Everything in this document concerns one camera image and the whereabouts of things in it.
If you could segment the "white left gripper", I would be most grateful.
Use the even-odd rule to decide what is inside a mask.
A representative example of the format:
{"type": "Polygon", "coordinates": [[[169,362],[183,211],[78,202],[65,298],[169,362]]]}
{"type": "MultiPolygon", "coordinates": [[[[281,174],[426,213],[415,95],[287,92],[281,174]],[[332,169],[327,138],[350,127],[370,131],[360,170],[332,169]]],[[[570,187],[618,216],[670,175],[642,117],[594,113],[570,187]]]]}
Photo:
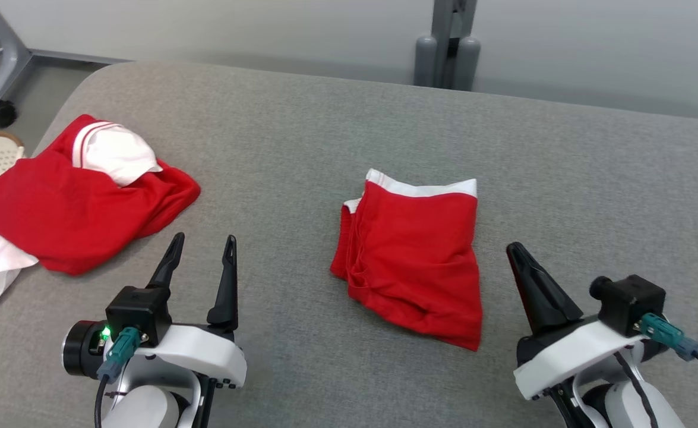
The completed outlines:
{"type": "MultiPolygon", "coordinates": [[[[147,289],[169,289],[185,233],[174,235],[147,289]]],[[[207,323],[238,328],[237,240],[229,235],[223,273],[207,323]]],[[[155,347],[137,328],[112,329],[103,320],[81,320],[62,342],[62,366],[72,376],[99,382],[97,427],[207,427],[218,388],[245,384],[245,354],[234,341],[195,325],[172,325],[155,347]]]]}

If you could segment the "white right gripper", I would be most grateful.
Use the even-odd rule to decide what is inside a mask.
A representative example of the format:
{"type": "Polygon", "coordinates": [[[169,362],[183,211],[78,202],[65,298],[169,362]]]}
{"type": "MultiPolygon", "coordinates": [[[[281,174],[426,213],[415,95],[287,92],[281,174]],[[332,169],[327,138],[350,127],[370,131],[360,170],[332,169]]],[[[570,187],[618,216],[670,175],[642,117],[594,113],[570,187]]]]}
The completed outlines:
{"type": "MultiPolygon", "coordinates": [[[[584,314],[579,306],[522,243],[508,244],[506,254],[533,333],[582,319],[584,314]]],[[[647,341],[643,334],[626,338],[599,320],[546,347],[534,338],[522,338],[516,349],[515,382],[525,400],[536,400],[565,381],[615,379],[618,370],[612,367],[614,353],[631,351],[632,364],[636,366],[644,361],[645,355],[639,348],[647,341]]]]}

